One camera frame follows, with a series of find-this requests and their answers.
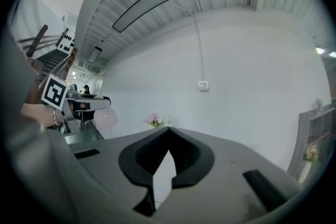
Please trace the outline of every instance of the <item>flower arrangement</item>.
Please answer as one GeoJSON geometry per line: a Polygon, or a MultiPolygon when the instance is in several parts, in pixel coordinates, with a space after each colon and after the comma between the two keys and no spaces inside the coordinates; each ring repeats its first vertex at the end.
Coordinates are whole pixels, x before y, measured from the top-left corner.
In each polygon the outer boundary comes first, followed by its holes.
{"type": "Polygon", "coordinates": [[[315,114],[316,115],[318,115],[319,113],[321,113],[322,110],[323,110],[323,102],[322,102],[322,99],[319,98],[318,94],[316,96],[316,100],[315,100],[315,104],[314,104],[314,110],[315,110],[315,114]]]}
{"type": "Polygon", "coordinates": [[[316,145],[308,146],[304,154],[304,160],[310,163],[317,161],[319,158],[316,145]]]}
{"type": "Polygon", "coordinates": [[[159,114],[154,112],[153,114],[149,115],[146,120],[144,120],[144,123],[147,123],[148,125],[158,128],[158,127],[165,127],[169,124],[171,124],[170,116],[163,116],[161,117],[159,114]]]}

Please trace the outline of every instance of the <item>black slot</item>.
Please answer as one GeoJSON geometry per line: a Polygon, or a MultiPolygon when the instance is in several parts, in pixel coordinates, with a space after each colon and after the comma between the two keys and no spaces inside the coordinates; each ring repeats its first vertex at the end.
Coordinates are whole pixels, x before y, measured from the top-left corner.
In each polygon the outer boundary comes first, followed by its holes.
{"type": "Polygon", "coordinates": [[[283,195],[258,170],[247,171],[243,176],[267,211],[271,212],[286,202],[283,195]]]}
{"type": "Polygon", "coordinates": [[[67,129],[67,134],[71,133],[68,121],[64,121],[65,128],[67,129]]]}
{"type": "Polygon", "coordinates": [[[82,158],[86,158],[86,157],[90,157],[90,156],[93,156],[93,155],[96,155],[96,154],[99,154],[100,152],[93,148],[91,150],[87,150],[87,151],[81,151],[81,152],[76,152],[75,153],[75,157],[77,159],[82,159],[82,158]]]}
{"type": "Polygon", "coordinates": [[[146,196],[134,207],[134,210],[148,217],[153,215],[155,212],[155,202],[152,189],[147,191],[146,196]]]}

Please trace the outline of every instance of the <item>ceiling light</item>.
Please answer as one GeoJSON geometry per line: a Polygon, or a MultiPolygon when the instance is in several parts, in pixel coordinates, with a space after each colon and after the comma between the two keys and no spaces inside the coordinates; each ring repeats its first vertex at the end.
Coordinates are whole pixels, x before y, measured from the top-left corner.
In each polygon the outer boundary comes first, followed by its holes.
{"type": "Polygon", "coordinates": [[[325,52],[325,49],[321,49],[319,47],[316,47],[316,51],[318,54],[323,54],[325,52]]]}
{"type": "Polygon", "coordinates": [[[112,27],[121,33],[142,15],[166,1],[168,0],[138,0],[119,17],[112,27]]]}
{"type": "Polygon", "coordinates": [[[93,63],[97,59],[97,57],[100,55],[101,51],[102,51],[101,48],[95,47],[95,49],[91,53],[91,56],[89,58],[89,62],[93,63]]]}

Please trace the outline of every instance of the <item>white cable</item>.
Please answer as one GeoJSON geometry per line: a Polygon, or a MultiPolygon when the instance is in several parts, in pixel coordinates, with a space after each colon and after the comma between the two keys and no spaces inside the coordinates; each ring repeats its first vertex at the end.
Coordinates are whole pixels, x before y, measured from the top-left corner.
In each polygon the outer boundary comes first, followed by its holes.
{"type": "Polygon", "coordinates": [[[199,58],[200,58],[200,61],[201,61],[202,80],[205,81],[206,79],[205,79],[205,62],[204,62],[204,55],[203,55],[203,45],[202,45],[200,31],[199,31],[199,28],[198,28],[198,23],[197,23],[196,15],[195,15],[195,13],[191,13],[189,10],[187,10],[184,7],[181,7],[181,6],[173,4],[173,3],[170,3],[170,4],[173,5],[173,6],[175,6],[175,7],[180,8],[182,10],[184,10],[185,12],[188,12],[194,18],[195,26],[196,26],[196,32],[197,32],[197,38],[198,38],[198,45],[200,47],[200,53],[199,53],[200,57],[199,58]]]}

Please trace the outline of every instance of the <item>flower vase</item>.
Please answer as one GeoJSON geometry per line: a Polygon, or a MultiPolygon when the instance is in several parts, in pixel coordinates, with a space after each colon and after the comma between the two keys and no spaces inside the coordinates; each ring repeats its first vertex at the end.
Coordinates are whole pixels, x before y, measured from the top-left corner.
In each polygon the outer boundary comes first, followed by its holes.
{"type": "Polygon", "coordinates": [[[311,162],[306,161],[306,163],[305,163],[305,165],[302,169],[302,172],[300,174],[299,180],[298,180],[299,183],[303,183],[306,180],[306,178],[309,174],[310,167],[311,167],[311,162]]]}

